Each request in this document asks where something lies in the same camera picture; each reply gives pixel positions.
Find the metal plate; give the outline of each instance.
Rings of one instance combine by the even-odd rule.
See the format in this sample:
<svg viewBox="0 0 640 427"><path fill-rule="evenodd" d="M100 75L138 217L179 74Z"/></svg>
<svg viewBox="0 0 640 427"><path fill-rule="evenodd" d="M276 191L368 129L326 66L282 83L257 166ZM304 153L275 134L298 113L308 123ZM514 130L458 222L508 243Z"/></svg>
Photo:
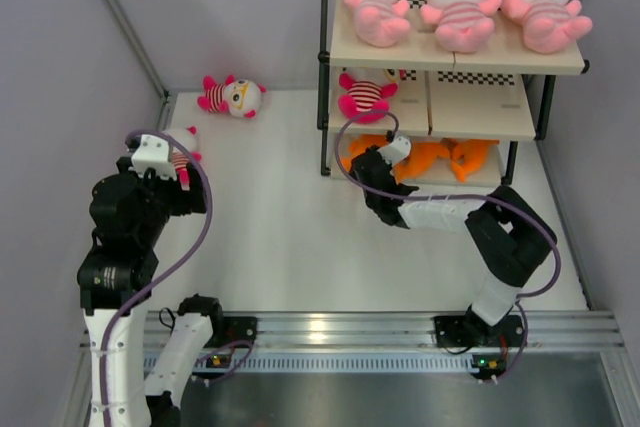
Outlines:
<svg viewBox="0 0 640 427"><path fill-rule="evenodd" d="M454 374L238 374L190 382L181 427L619 427L598 355L522 359L499 385Z"/></svg>
<svg viewBox="0 0 640 427"><path fill-rule="evenodd" d="M245 355L235 353L228 367L234 367ZM147 352L145 372L150 372L160 354ZM270 354L256 352L238 369L238 373L475 373L471 355L452 357L438 354ZM226 368L197 363L194 374L222 374Z"/></svg>

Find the shelf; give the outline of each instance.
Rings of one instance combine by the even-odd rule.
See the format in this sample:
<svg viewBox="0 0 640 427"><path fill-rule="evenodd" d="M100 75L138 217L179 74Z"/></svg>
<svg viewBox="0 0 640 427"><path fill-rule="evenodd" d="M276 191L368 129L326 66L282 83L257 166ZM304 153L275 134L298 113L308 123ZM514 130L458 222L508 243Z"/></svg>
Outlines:
<svg viewBox="0 0 640 427"><path fill-rule="evenodd" d="M342 155L348 153L349 144L356 136L345 135L341 142ZM437 184L437 185L464 185L469 187L497 187L502 179L500 151L497 145L491 146L489 157L482 170L468 176L467 182L459 182L449 167L449 160L438 159L424 175L415 179L406 179L404 184ZM331 156L331 178L346 180L338 167L335 157Z"/></svg>
<svg viewBox="0 0 640 427"><path fill-rule="evenodd" d="M511 74L579 75L584 60L574 42L562 52L538 54L522 40L522 27L502 12L493 16L496 30L487 45L474 54L455 54L454 71Z"/></svg>
<svg viewBox="0 0 640 427"><path fill-rule="evenodd" d="M443 49L433 33L424 33L420 0L411 2L407 20L411 32L393 47L374 47L360 40L353 26L353 15L342 0L336 0L331 35L330 64L337 67L380 67L416 70L452 70L453 54Z"/></svg>
<svg viewBox="0 0 640 427"><path fill-rule="evenodd" d="M409 0L408 38L387 48L374 47L355 33L352 13L336 0L331 38L330 64L338 67L406 68L457 72L578 75L584 60L576 43L562 52L538 54L522 41L522 27L504 17L493 16L496 31L488 44L474 54L452 54L438 44L419 15L424 0Z"/></svg>
<svg viewBox="0 0 640 427"><path fill-rule="evenodd" d="M520 75L439 71L428 79L432 136L534 139Z"/></svg>
<svg viewBox="0 0 640 427"><path fill-rule="evenodd" d="M340 111L338 98L346 91L338 85L340 69L334 72L329 108L329 132L338 132L347 121ZM389 99L390 111L398 116L402 132L406 135L429 135L429 113L427 109L427 83L424 72L408 71L407 78L400 81L398 92ZM385 117L371 124L351 124L349 133L384 134L393 129L393 120Z"/></svg>
<svg viewBox="0 0 640 427"><path fill-rule="evenodd" d="M530 141L535 137L526 92L519 75L408 71L390 99L400 130L410 136ZM334 79L329 132L338 132L347 118L338 106L345 90ZM384 134L391 118L351 124L350 134Z"/></svg>

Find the stuffed toy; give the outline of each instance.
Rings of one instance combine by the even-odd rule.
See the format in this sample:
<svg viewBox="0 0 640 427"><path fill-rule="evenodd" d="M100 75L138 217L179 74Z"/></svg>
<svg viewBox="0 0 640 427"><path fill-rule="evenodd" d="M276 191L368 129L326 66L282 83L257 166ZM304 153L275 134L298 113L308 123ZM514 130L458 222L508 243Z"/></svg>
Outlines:
<svg viewBox="0 0 640 427"><path fill-rule="evenodd" d="M502 0L502 12L522 24L524 44L541 54L564 50L591 31L591 19L578 15L581 9L579 0Z"/></svg>
<svg viewBox="0 0 640 427"><path fill-rule="evenodd" d="M347 91L338 99L340 111L347 119L370 110L387 112L386 100L398 91L401 71L395 69L348 69L340 75L340 87ZM383 112L365 115L358 124L369 124L383 118Z"/></svg>
<svg viewBox="0 0 640 427"><path fill-rule="evenodd" d="M224 84L218 84L213 77L206 76L202 86L204 96L198 97L198 105L202 110L246 119L256 116L262 105L262 94L267 91L262 85L250 80L236 80L233 75L227 77Z"/></svg>
<svg viewBox="0 0 640 427"><path fill-rule="evenodd" d="M354 139L349 144L349 156L341 157L340 162L347 172L351 170L353 159L364 154L370 147L384 147L389 142L384 135L364 134Z"/></svg>
<svg viewBox="0 0 640 427"><path fill-rule="evenodd" d="M397 182L415 179L431 168L438 158L450 159L451 152L439 142L414 142L411 154L393 169Z"/></svg>
<svg viewBox="0 0 640 427"><path fill-rule="evenodd" d="M342 157L340 161L344 168L351 170L353 159L364 154L371 147L384 147L389 142L384 135L364 134L354 139L349 145L349 156ZM404 161L393 168L396 182L403 182L405 179L415 179L431 168L438 159L449 159L451 154L449 149L438 142L415 142L411 145L411 154Z"/></svg>
<svg viewBox="0 0 640 427"><path fill-rule="evenodd" d="M186 129L171 128L163 130L163 132L185 146L198 162L202 160L202 155L198 152L198 138L196 137L197 130L194 126ZM176 169L176 175L180 181L180 187L182 190L189 190L189 172L187 171L187 164L189 163L189 160L187 159L187 156L178 149L172 149L171 163L173 164L174 169Z"/></svg>
<svg viewBox="0 0 640 427"><path fill-rule="evenodd" d="M411 24L404 17L407 0L343 0L353 11L356 34L376 47L390 47L404 39Z"/></svg>
<svg viewBox="0 0 640 427"><path fill-rule="evenodd" d="M451 170L460 182L466 182L467 176L478 172L489 157L489 147L500 143L499 140L452 141Z"/></svg>
<svg viewBox="0 0 640 427"><path fill-rule="evenodd" d="M494 14L501 0L427 0L420 8L422 20L437 25L438 42L451 52L471 53L493 33Z"/></svg>

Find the checkered pattern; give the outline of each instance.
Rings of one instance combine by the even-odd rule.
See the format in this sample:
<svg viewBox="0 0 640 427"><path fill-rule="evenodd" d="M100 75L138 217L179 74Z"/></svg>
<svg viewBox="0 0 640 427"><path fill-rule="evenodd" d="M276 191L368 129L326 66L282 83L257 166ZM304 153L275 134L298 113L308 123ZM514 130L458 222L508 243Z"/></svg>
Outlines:
<svg viewBox="0 0 640 427"><path fill-rule="evenodd" d="M417 70L405 70L404 71L404 78L400 79L402 81L411 81L411 80L418 80L418 71Z"/></svg>
<svg viewBox="0 0 640 427"><path fill-rule="evenodd" d="M419 9L427 3L427 0L407 0L407 2L412 9Z"/></svg>
<svg viewBox="0 0 640 427"><path fill-rule="evenodd" d="M471 72L438 71L438 82L471 85L516 85L516 79L511 74L478 74Z"/></svg>

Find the striped plush toy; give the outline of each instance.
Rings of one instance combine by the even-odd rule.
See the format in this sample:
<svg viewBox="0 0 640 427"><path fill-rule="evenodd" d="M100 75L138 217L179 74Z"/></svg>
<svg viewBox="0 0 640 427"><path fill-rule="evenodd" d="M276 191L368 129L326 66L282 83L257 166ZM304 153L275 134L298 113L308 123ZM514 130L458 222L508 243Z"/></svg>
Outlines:
<svg viewBox="0 0 640 427"><path fill-rule="evenodd" d="M426 24L437 25L436 39L451 52L471 53L493 33L493 20L501 0L427 0L420 8Z"/></svg>
<svg viewBox="0 0 640 427"><path fill-rule="evenodd" d="M559 52L591 31L581 9L579 0L502 0L502 12L522 24L524 44L541 54Z"/></svg>
<svg viewBox="0 0 640 427"><path fill-rule="evenodd" d="M384 117L389 110L386 100L398 91L402 71L396 69L349 69L340 75L340 87L347 91L338 99L341 112L348 119L377 110L356 122L368 124Z"/></svg>
<svg viewBox="0 0 640 427"><path fill-rule="evenodd" d="M262 94L267 89L250 80L236 80L233 75L227 77L224 84L218 84L213 77L206 76L202 81L204 95L198 97L198 105L205 112L224 113L234 117L252 119L262 105Z"/></svg>
<svg viewBox="0 0 640 427"><path fill-rule="evenodd" d="M407 0L343 0L353 11L358 37L376 47L390 47L404 39L411 24Z"/></svg>
<svg viewBox="0 0 640 427"><path fill-rule="evenodd" d="M198 138L196 137L197 130L194 126L188 127L186 129L176 127L164 130L163 132L167 135L170 135L176 141L186 147L189 152L191 152L191 154L196 158L196 160L200 162L200 160L202 159L202 155L197 152ZM178 180L180 181L182 190L189 190L189 172L187 171L187 164L189 163L189 161L187 160L187 156L180 152L178 149L172 149L171 163L173 164L173 168L176 169L176 175L178 176Z"/></svg>

